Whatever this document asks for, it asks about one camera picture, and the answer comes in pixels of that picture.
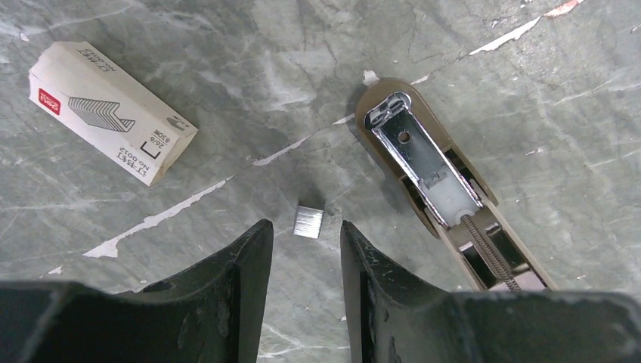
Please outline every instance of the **marble floor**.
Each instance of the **marble floor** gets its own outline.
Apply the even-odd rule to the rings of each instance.
[[[137,290],[267,218],[259,362],[346,363],[343,219],[421,278],[469,288],[355,137],[355,101],[378,76],[416,81],[561,288],[638,298],[641,3],[562,4],[3,1],[0,278]],[[57,40],[89,41],[200,128],[157,185],[27,99],[28,69]],[[293,236],[314,197],[320,239]],[[117,257],[83,256],[99,246]]]

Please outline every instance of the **chipped paint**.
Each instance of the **chipped paint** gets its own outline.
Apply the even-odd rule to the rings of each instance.
[[[353,118],[354,118],[354,114],[352,113],[351,115],[347,115],[347,116],[345,116],[345,117],[341,118],[340,120],[336,121],[336,122],[335,122],[335,123],[333,123],[332,125],[342,125],[343,123],[346,123],[346,122],[348,122],[350,119],[353,119]]]
[[[421,78],[417,79],[416,81],[412,82],[411,85],[418,85],[419,83],[423,83],[428,79],[429,79],[429,74],[427,76],[421,77]]]
[[[509,42],[510,40],[517,40],[521,38],[523,34],[527,33],[530,29],[534,28],[534,26],[537,25],[540,19],[541,17],[538,17],[530,21],[529,23],[521,25],[518,28],[514,29],[513,31],[507,33],[506,35],[501,36],[500,38],[497,38],[486,45],[483,45],[482,47],[480,47],[479,49],[476,49],[475,51],[471,51],[468,55],[478,54],[482,51],[493,51],[498,49],[501,45]]]
[[[303,142],[305,142],[305,140],[307,140],[310,137],[311,136],[307,136],[307,137],[303,138],[301,141],[297,141],[296,143],[291,144],[288,147],[285,147],[283,150],[278,151],[274,155],[270,155],[269,157],[266,157],[264,159],[256,160],[255,162],[252,163],[252,165],[254,165],[254,166],[265,166],[265,165],[271,163],[272,161],[278,159],[278,157],[280,157],[281,155],[286,154],[288,151],[296,149]]]
[[[51,270],[51,271],[49,271],[47,273],[50,274],[50,275],[60,275],[60,274],[62,274],[62,266],[64,266],[64,265],[60,265],[60,266],[54,268],[53,270]]]
[[[236,175],[237,174],[234,174],[229,178],[226,178],[220,181],[219,183],[205,189],[204,191],[201,191],[200,193],[196,193],[192,195],[191,197],[187,198],[186,200],[183,200],[182,202],[176,204],[175,206],[169,208],[164,212],[158,213],[155,216],[150,216],[145,218],[142,223],[135,225],[134,227],[130,228],[128,231],[121,233],[110,240],[104,241],[102,244],[100,244],[100,246],[97,246],[94,249],[89,250],[86,253],[83,253],[82,255],[86,257],[93,257],[95,259],[99,259],[101,257],[112,257],[112,258],[118,257],[117,245],[121,240],[133,235],[136,232],[158,226],[158,224],[160,224],[165,219],[169,219],[179,214],[180,211],[182,211],[183,209],[188,208],[192,204],[196,203],[198,200],[200,200],[200,198],[206,196],[209,193],[212,193],[216,189],[222,188],[223,185],[227,184],[227,182],[229,182],[229,180]]]
[[[532,154],[540,154],[542,152],[543,152],[543,149],[541,149],[540,147],[537,147],[536,150],[532,150],[529,153],[526,153],[525,156],[529,156],[529,155],[532,155]]]
[[[363,84],[364,85],[369,87],[371,85],[375,85],[378,81],[380,81],[380,78],[376,75],[376,73],[373,70],[365,70],[365,71],[363,71]]]
[[[572,9],[576,8],[580,3],[584,1],[585,0],[570,0],[565,4],[546,12],[544,16],[545,17],[561,17],[563,15],[566,15],[570,11],[572,11]]]

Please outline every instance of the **white cardboard box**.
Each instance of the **white cardboard box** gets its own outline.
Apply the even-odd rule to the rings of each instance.
[[[198,131],[87,42],[55,42],[29,83],[31,101],[146,185]]]

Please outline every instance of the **red logo on box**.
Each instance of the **red logo on box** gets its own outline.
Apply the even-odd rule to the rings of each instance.
[[[41,104],[44,104],[45,107],[51,110],[51,112],[60,116],[60,101],[42,88],[39,90],[38,100]]]

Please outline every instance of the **black plastic object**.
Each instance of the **black plastic object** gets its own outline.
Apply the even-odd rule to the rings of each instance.
[[[353,363],[640,362],[641,309],[615,293],[448,293],[341,230]]]
[[[262,220],[139,293],[0,283],[0,361],[255,363],[273,238]]]

